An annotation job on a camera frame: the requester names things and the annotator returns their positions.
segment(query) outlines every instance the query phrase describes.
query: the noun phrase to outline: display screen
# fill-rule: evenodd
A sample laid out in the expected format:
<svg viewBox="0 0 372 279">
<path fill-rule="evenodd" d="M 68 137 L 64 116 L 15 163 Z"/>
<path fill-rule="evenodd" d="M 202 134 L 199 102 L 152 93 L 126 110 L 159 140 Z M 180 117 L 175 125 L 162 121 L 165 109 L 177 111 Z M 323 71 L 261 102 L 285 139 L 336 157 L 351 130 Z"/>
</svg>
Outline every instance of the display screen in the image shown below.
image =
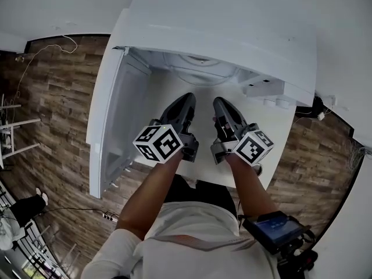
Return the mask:
<svg viewBox="0 0 372 279">
<path fill-rule="evenodd" d="M 300 224 L 290 220 L 287 216 L 277 216 L 255 224 L 275 244 L 282 243 L 289 236 L 302 229 Z"/>
</svg>

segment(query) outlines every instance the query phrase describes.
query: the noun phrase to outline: white door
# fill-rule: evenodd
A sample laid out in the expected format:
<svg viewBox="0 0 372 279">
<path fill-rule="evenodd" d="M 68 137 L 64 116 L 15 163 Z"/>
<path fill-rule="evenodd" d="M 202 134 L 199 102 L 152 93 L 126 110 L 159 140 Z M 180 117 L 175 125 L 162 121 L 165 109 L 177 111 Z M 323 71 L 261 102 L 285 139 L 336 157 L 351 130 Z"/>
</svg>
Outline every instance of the white door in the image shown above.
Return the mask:
<svg viewBox="0 0 372 279">
<path fill-rule="evenodd" d="M 151 71 L 123 49 L 111 49 L 101 63 L 91 104 L 87 142 L 90 194 L 100 198 L 132 161 Z"/>
</svg>

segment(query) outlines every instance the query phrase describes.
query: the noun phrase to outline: wooden floor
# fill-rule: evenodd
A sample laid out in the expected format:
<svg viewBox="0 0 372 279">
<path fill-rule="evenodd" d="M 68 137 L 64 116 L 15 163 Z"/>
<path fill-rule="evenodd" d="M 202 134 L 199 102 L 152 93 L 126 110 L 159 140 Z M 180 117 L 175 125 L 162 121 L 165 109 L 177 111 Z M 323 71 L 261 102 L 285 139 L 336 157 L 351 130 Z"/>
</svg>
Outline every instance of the wooden floor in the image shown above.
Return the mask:
<svg viewBox="0 0 372 279">
<path fill-rule="evenodd" d="M 49 195 L 48 210 L 74 207 L 119 213 L 150 168 L 135 164 L 130 173 L 123 172 L 117 182 L 119 187 L 110 188 L 102 199 L 89 195 L 90 149 L 85 135 L 96 75 L 108 37 L 73 38 L 79 44 L 75 53 L 69 55 L 57 47 L 48 48 L 28 68 L 16 101 L 23 107 L 16 110 L 15 121 L 40 117 L 41 122 L 17 130 L 16 147 L 31 142 L 40 142 L 41 146 L 7 159 L 7 163 L 15 166 L 0 176 L 17 199 L 34 195 L 35 187 L 40 187 Z M 0 81 L 2 88 L 9 88 L 8 101 L 14 96 L 28 61 L 48 44 L 74 48 L 66 38 L 53 38 L 33 42 L 24 55 L 24 63 L 16 62 L 15 55 L 0 57 Z M 323 121 L 296 122 L 268 188 L 281 210 L 313 226 L 316 234 L 336 211 L 352 178 L 347 167 L 348 134 L 349 127 L 332 114 Z M 59 259 L 77 243 L 73 256 L 81 254 L 72 277 L 78 277 L 115 227 L 101 213 L 82 210 L 56 210 L 37 217 L 36 221 L 41 229 L 52 224 L 49 234 L 58 231 L 50 247 Z"/>
</svg>

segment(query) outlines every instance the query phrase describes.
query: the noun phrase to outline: white knob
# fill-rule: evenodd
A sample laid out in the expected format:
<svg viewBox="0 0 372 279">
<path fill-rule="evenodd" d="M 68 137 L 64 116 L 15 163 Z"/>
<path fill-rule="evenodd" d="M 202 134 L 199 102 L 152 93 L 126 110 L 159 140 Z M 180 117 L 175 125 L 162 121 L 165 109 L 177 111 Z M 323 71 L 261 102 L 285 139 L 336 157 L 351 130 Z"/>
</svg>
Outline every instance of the white knob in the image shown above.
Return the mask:
<svg viewBox="0 0 372 279">
<path fill-rule="evenodd" d="M 263 100 L 263 105 L 267 105 L 267 106 L 270 106 L 270 107 L 274 108 L 276 106 L 276 103 L 275 103 L 275 101 L 273 101 L 271 99 L 264 99 Z"/>
<path fill-rule="evenodd" d="M 289 101 L 286 101 L 286 100 L 283 100 L 283 99 L 277 99 L 276 105 L 279 106 L 279 108 L 288 109 L 289 108 Z"/>
</svg>

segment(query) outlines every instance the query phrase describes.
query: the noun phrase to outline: black pants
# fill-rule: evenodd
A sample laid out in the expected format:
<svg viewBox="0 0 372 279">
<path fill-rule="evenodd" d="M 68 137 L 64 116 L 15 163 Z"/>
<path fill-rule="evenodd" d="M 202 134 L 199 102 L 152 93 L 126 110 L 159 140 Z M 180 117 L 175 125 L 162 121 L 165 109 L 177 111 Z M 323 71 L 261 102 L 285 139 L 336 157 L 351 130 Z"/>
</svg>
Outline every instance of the black pants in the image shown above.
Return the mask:
<svg viewBox="0 0 372 279">
<path fill-rule="evenodd" d="M 39 195 L 17 201 L 10 210 L 17 219 L 19 226 L 24 227 L 34 216 L 41 213 L 45 201 Z"/>
<path fill-rule="evenodd" d="M 235 217 L 237 216 L 234 201 L 225 186 L 198 181 L 193 189 L 185 179 L 176 174 L 164 203 L 188 201 L 210 203 L 228 210 Z"/>
</svg>

